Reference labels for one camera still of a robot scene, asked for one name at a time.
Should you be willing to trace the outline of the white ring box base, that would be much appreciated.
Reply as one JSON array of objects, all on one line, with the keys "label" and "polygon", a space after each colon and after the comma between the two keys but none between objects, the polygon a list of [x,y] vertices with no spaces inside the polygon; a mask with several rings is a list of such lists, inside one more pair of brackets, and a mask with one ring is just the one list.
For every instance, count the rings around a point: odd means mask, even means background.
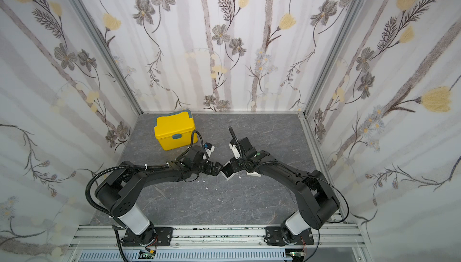
[{"label": "white ring box base", "polygon": [[234,172],[234,169],[232,168],[232,165],[230,163],[227,163],[226,165],[223,166],[220,174],[227,181],[229,181],[231,178],[233,178],[236,175],[236,172]]}]

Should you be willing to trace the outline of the white gift box lid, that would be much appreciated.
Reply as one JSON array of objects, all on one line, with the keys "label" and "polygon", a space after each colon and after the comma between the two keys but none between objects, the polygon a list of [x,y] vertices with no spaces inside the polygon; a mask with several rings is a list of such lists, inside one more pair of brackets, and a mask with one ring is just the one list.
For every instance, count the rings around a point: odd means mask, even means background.
[{"label": "white gift box lid", "polygon": [[254,171],[254,172],[252,172],[252,173],[247,173],[247,175],[248,175],[248,176],[253,176],[253,177],[261,177],[261,175],[260,175],[258,172],[256,172],[256,171]]}]

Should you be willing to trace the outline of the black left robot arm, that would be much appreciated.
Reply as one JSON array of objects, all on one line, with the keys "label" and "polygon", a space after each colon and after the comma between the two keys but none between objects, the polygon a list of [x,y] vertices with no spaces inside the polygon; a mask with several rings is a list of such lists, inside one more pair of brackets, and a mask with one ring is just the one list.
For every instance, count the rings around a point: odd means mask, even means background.
[{"label": "black left robot arm", "polygon": [[147,245],[157,237],[154,224],[137,205],[142,190],[165,182],[184,182],[192,175],[218,176],[224,165],[210,161],[210,150],[192,146],[173,161],[162,165],[134,165],[129,161],[94,176],[86,187],[88,202],[113,217],[127,234]]}]

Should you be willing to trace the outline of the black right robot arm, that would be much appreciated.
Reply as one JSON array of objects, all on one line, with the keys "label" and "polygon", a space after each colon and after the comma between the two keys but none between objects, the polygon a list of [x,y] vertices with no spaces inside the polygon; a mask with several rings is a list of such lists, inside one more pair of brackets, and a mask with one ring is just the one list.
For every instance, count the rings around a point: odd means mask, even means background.
[{"label": "black right robot arm", "polygon": [[246,170],[268,176],[294,194],[298,210],[282,223],[291,235],[298,236],[310,228],[319,230],[339,210],[340,201],[320,171],[298,170],[267,151],[256,150],[248,138],[232,139],[229,148],[234,154],[230,160],[234,172]]}]

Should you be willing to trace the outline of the yellow plastic storage box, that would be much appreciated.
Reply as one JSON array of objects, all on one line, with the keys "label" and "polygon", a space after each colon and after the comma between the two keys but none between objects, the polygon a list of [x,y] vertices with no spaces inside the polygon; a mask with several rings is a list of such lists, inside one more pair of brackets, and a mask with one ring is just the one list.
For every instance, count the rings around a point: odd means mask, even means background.
[{"label": "yellow plastic storage box", "polygon": [[168,151],[189,146],[195,130],[191,111],[183,110],[158,117],[154,134],[162,149]]}]

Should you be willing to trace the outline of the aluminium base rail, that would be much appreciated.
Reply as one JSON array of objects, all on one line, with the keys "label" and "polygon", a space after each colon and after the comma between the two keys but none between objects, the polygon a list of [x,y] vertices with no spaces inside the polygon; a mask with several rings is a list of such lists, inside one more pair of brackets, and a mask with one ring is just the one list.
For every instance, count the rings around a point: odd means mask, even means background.
[{"label": "aluminium base rail", "polygon": [[[268,248],[267,240],[273,240],[266,225],[205,225],[173,226],[169,246],[153,247],[172,250],[212,248]],[[364,248],[366,241],[355,224],[327,224],[320,230],[306,230],[295,248]],[[74,234],[69,248],[115,250],[117,247],[111,226],[80,226]]]}]

